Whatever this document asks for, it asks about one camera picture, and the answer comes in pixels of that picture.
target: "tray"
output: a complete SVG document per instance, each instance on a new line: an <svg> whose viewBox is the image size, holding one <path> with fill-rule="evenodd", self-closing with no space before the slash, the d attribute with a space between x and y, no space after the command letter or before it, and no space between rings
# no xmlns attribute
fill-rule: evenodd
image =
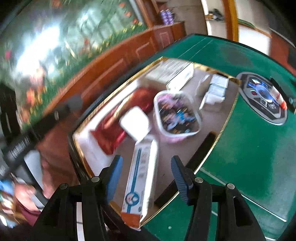
<svg viewBox="0 0 296 241"><path fill-rule="evenodd" d="M120 213L121 211L122 203L124 200L126 183L135 141L131 137L127 136L115 150L114 155L107 156L102 150L97 148L98 145L95 141L92 140L92 137L89 136L89 131L95 129L97 124L104 118L104 116L106 116L106 114L108 114L125 97L127 97L137 88L152 87L156 88L159 91L164 90L163 85L149 80L145 76L149 71L155 68L158 63L160 63L161 61L166 61L167 59L168 58L166 57L159 58L158 60L154 61L153 63L139 71L137 74L126 80L118 88L109 90L111 94L109 94L108 96L105 96L104 98L100 97L84 115L77 129L73 132L71 136L69 136L70 147L72 148L71 157L73 160L73 164L77 174L82 176L83 178L87 179L94 175L98 175L101 172L102 168L110 165L114 155L119 154L123 157L124 165L122 174L120 176L114 199L110 203L110 205L118 213ZM202 78L204 78L205 75L216 73L229 78L229 84L225 93L225 101L222 109L219 112L209 112L201 110L200 115L202 117L202 128L200 132L196 135L188 137L187 139L174 144L164 142L159 143L159 163L156 178L157 183L155 190L155 199L159 198L161 194L173 182L173 175L170 168L170 161L172 156L179 155L184 165L186 165L190 161L191 168L196 174L205 162L211 150L214 148L227 124L228 119L230 118L230 115L235 107L236 100L238 98L240 80L208 66L194 63L193 78L189 80L189 82L182 88L182 91L193 97L195 105L198 109L202 101L202 97L196 97L194 95L195 89L198 86L198 82ZM157 137L158 132L156 131L154 126L153 113L149 113L148 117L151 123L153 123L150 133L156 135ZM203 150L206 155L201 161L193 160L192 157L196 156L195 153L209 133L215 134L215 141L212 143L212 145L210 145L210 148L208 150ZM161 211L171 200L173 200L176 194L176 192L173 192L170 194L169 197L166 197L168 201L161 207L154 205L154 207L150 210L146 221L143 224L148 222L159 211Z"/></svg>

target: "plastic container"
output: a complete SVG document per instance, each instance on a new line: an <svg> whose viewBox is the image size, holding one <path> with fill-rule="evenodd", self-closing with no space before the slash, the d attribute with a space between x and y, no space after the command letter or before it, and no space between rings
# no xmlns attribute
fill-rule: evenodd
<svg viewBox="0 0 296 241"><path fill-rule="evenodd" d="M193 112L193 114L196 118L196 122L195 122L195 126L194 126L195 131L191 131L191 132L187 132L187 133L173 134L173 133L170 133L164 129L162 121L161 121L161 117L159 114L160 110L158 107L159 99L163 95L173 95L173 96L182 95L182 99L184 100L185 106L190 111ZM178 91L178 92L174 92L174 93L172 93L170 91L159 92L154 98L154 114L153 114L153 116L154 116L154 122L155 122L156 129L158 130L159 135L160 135L160 140L166 141L168 143L175 143L178 141L182 141L189 136L193 136L200 131L201 126L202 126L201 117L197 113L196 109L194 108L194 101L193 101L192 97L183 91Z"/></svg>

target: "blue gripper pad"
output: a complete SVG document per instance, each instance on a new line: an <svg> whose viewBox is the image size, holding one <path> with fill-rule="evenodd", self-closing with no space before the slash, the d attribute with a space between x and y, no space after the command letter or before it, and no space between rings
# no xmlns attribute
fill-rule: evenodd
<svg viewBox="0 0 296 241"><path fill-rule="evenodd" d="M107 176L109 181L106 184L106 200L109 203L115 194L116 187L122 170L123 159L120 155L116 155L108 168Z"/></svg>
<svg viewBox="0 0 296 241"><path fill-rule="evenodd" d="M186 169L181 162L179 156L173 156L171 160L171 169L180 192L181 199L186 203L190 203L189 190L193 188L193 182L186 174Z"/></svg>

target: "red package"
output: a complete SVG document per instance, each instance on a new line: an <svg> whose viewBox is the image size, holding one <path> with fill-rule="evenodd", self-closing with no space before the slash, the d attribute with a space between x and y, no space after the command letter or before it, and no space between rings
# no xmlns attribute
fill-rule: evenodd
<svg viewBox="0 0 296 241"><path fill-rule="evenodd" d="M153 110L153 99L157 93L158 91L152 88L135 90L120 105L108 113L94 131L91 131L91 134L106 155L112 155L127 135L119 125L120 117L135 106L139 106L144 113L148 114Z"/></svg>

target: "tray with gold trim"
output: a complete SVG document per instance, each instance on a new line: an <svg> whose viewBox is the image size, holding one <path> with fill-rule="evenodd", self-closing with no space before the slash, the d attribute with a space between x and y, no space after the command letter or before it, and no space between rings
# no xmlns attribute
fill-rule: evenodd
<svg viewBox="0 0 296 241"><path fill-rule="evenodd" d="M165 86L149 80L146 78L146 75L160 63L167 60L168 58L161 57L138 71L135 75L128 78L125 76L123 77L125 79L121 78L117 83L114 83L114 85L103 93L103 95L100 96L85 112L75 130L69 135L71 159L81 182L92 176L98 175L102 168L110 165L114 155L119 154L122 156L124 163L122 173L115 196L110 202L110 205L118 214L121 211L124 200L135 141L127 135L112 155L106 155L101 148L98 148L99 145L94 142L93 138L90 137L90 131L94 130L106 115L108 115L115 107L119 106L121 102L135 90L139 88L153 88L157 91L165 90ZM238 98L240 80L198 63L193 63L193 66L193 77L181 90L193 98L196 109L199 109L202 97L195 96L195 90L199 81L207 74L219 74L229 79L228 87L225 92L225 100L221 110L218 112L205 111L203 109L200 110L202 127L196 135L177 143L159 142L157 176L154 180L156 182L155 200L161 198L162 194L166 192L166 201L160 201L158 204L155 202L142 224L145 224L157 215L178 194L177 192L168 191L169 186L171 186L171 183L173 182L173 175L170 167L170 161L173 155L179 155L184 165L187 165L190 162L190 168L193 169L194 173L197 173L222 134ZM150 134L155 135L157 139L158 132L155 130L156 127L154 126L152 112L148 113L147 116L152 123ZM207 149L205 150L203 142L209 134L214 136L214 138L210 145L207 145ZM199 151L204 153L201 160L200 158L196 158Z"/></svg>

